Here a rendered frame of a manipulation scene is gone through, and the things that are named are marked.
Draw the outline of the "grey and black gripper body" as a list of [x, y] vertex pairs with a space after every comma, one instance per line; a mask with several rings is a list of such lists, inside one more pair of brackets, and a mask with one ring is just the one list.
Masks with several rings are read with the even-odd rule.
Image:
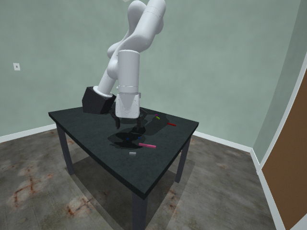
[[140, 99], [137, 93], [118, 93], [116, 98], [116, 116], [121, 118], [138, 118]]

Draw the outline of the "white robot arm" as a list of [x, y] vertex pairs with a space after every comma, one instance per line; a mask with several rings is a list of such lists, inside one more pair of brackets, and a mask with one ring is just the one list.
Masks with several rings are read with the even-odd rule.
[[164, 26], [166, 4], [164, 0], [149, 0], [147, 6], [133, 1], [128, 8], [129, 30], [125, 37], [107, 51], [110, 58], [107, 69], [98, 86], [93, 90], [111, 98], [111, 90], [118, 80], [117, 90], [125, 94], [139, 95], [140, 52], [147, 50]]

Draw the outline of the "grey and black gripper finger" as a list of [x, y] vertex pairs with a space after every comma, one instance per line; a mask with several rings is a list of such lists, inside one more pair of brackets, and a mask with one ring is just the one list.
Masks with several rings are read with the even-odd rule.
[[147, 116], [147, 112], [144, 111], [143, 109], [140, 108], [140, 112], [143, 113], [143, 116], [142, 117], [138, 117], [136, 118], [138, 120], [137, 122], [137, 130], [139, 131], [139, 128], [141, 128], [141, 121]]
[[114, 118], [114, 120], [116, 121], [116, 127], [117, 129], [120, 128], [120, 119], [119, 117], [117, 117], [115, 114], [114, 114], [114, 111], [115, 111], [115, 108], [109, 110], [109, 113], [111, 114], [111, 116]]

